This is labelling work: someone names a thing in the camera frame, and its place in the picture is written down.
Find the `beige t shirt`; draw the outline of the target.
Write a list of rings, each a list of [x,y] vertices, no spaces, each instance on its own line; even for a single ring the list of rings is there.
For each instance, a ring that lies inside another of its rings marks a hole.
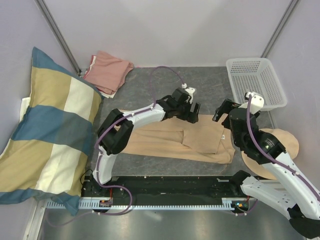
[[[134,129],[125,154],[230,164],[235,149],[231,131],[208,114],[200,114],[198,122],[189,123],[176,117]]]

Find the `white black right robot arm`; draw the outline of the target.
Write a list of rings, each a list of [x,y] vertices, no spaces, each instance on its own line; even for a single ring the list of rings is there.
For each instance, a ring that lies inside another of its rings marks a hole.
[[[299,170],[286,147],[273,134],[260,130],[256,118],[264,100],[249,96],[238,104],[225,99],[215,110],[213,121],[231,131],[234,145],[259,166],[271,172],[286,193],[265,185],[249,173],[239,170],[230,179],[229,191],[235,197],[243,194],[261,201],[281,213],[290,225],[307,239],[320,236],[320,191]]]

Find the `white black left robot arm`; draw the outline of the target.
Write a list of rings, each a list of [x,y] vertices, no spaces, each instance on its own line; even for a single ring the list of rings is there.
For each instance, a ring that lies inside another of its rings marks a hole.
[[[99,197],[109,193],[108,182],[112,178],[115,160],[128,145],[134,129],[173,117],[192,124],[198,122],[201,105],[195,103],[194,109],[191,110],[195,94],[195,88],[183,84],[171,95],[166,95],[146,107],[124,112],[113,109],[97,131],[98,140],[94,148],[98,150],[98,159],[92,173],[95,179],[92,191]]]

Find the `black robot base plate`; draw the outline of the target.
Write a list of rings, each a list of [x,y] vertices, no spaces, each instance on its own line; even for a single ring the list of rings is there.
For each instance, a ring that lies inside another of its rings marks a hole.
[[[253,197],[240,193],[230,176],[114,176],[101,187],[93,176],[86,176],[82,197],[111,198],[112,204],[134,207],[183,207],[221,205],[248,210],[257,204]]]

